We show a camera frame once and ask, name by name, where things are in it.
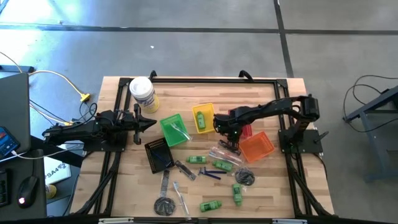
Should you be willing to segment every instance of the wooden tabletop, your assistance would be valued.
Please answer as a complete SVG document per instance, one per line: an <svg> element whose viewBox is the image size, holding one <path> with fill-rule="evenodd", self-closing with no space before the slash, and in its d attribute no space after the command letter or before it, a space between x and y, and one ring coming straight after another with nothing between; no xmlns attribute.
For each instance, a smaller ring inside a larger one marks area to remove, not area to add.
<svg viewBox="0 0 398 224"><path fill-rule="evenodd" d="M113 110L120 77L104 77L98 97L98 111ZM291 96L306 95L304 81L301 78L288 78ZM156 217L154 202L159 198L162 172L152 174L144 149L144 144L160 139L164 135L159 121L179 113L193 140L171 147L174 160L185 161L188 156L207 156L209 148L216 146L221 136L217 133L197 134L192 115L195 105L213 103L215 113L227 113L238 106L256 106L275 99L274 88L270 84L209 84L209 83L155 83L160 107L153 114L142 115L156 119L157 124L141 133L142 144L135 145L132 133L129 134L126 151L122 153L119 175L116 183L112 216L115 217ZM132 111L135 99L131 98ZM265 131L275 146L275 151L260 161L247 166L256 176L255 183L243 190L243 204L235 206L231 185L235 178L222 175L221 180L198 176L191 181L176 167L170 170L167 196L172 198L177 208L172 217L184 217L180 200L173 188L173 181L178 181L180 191L188 205L192 217L229 217L229 218L288 218L293 217L292 199L284 155L280 152L277 131L279 120L276 116L258 119L252 123L253 134ZM314 155L303 154L303 164L307 184L323 207L333 213L325 171L321 162ZM73 198L71 212L77 211L89 199L98 185L104 153L94 152L82 164L79 180ZM194 173L203 165L186 164ZM105 189L103 206L108 196ZM301 190L298 190L300 208L304 211ZM202 213L199 204L211 200L220 200L220 209Z"/></svg>

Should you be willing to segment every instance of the laptop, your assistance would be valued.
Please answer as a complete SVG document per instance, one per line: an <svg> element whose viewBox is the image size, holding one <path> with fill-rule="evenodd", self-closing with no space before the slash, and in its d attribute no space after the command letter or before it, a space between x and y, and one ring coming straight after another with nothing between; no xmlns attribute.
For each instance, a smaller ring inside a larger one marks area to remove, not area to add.
<svg viewBox="0 0 398 224"><path fill-rule="evenodd" d="M23 154L30 150L29 76L19 73L0 78L0 127L16 140L15 151ZM15 157L3 155L0 162Z"/></svg>

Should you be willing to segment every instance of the red object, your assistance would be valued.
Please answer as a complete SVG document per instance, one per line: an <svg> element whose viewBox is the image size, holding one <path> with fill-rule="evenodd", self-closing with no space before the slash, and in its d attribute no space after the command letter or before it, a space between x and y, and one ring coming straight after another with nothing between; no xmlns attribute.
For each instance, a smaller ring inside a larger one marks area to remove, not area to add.
<svg viewBox="0 0 398 224"><path fill-rule="evenodd" d="M243 126L242 128L242 135L241 135L241 139L247 139L248 137L251 137L253 135L252 129L251 129L251 125L247 124L245 126Z"/></svg>
<svg viewBox="0 0 398 224"><path fill-rule="evenodd" d="M274 152L271 143L264 131L239 143L239 148L248 162L254 162Z"/></svg>

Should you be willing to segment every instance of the gray floor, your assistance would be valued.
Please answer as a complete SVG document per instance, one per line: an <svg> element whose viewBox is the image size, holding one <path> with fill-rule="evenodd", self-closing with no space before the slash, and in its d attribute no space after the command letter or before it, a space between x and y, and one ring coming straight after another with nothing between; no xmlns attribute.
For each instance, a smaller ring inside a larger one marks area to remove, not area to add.
<svg viewBox="0 0 398 224"><path fill-rule="evenodd" d="M279 2L286 29L398 29L395 0ZM272 0L10 0L0 22L277 28ZM255 77L286 77L278 34L0 30L0 37L0 51L21 65L64 73L79 89L93 93L93 101L104 75L148 76L156 70L158 75L235 77L245 69ZM397 42L398 36L287 36L295 77L304 78L308 92L320 100L316 126L330 132L323 140L324 159L333 206L341 217L398 222L398 179L363 181L364 174L375 171L374 154L366 135L341 120L345 91L355 79L368 74L398 77ZM8 62L0 58L0 63ZM363 83L383 91L398 81L368 78ZM64 119L79 117L79 96L62 79L40 74L30 84L33 100ZM377 93L359 87L358 95L369 101ZM348 111L359 106L348 97ZM48 126L31 111L34 135L40 136ZM394 131L397 126L392 123L386 128Z"/></svg>

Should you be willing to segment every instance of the green plastic bottle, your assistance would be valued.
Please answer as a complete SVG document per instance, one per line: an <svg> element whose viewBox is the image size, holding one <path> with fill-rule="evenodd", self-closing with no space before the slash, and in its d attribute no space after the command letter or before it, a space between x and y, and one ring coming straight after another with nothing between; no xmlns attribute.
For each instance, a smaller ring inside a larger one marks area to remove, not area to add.
<svg viewBox="0 0 398 224"><path fill-rule="evenodd" d="M191 164L206 164L205 156L190 156L187 158L187 162Z"/></svg>
<svg viewBox="0 0 398 224"><path fill-rule="evenodd" d="M218 200L214 200L211 202L205 202L200 204L200 211L201 212L207 212L210 210L214 210L217 208L220 208L222 206L222 203Z"/></svg>
<svg viewBox="0 0 398 224"><path fill-rule="evenodd" d="M226 162L226 161L213 161L213 165L216 168L225 170L226 172L231 172L232 171L232 163Z"/></svg>
<svg viewBox="0 0 398 224"><path fill-rule="evenodd" d="M200 111L197 113L197 120L199 129L206 128L205 116Z"/></svg>
<svg viewBox="0 0 398 224"><path fill-rule="evenodd" d="M232 194L234 194L234 202L235 202L236 206L241 206L243 198L242 198L242 191L241 191L240 184L232 185Z"/></svg>

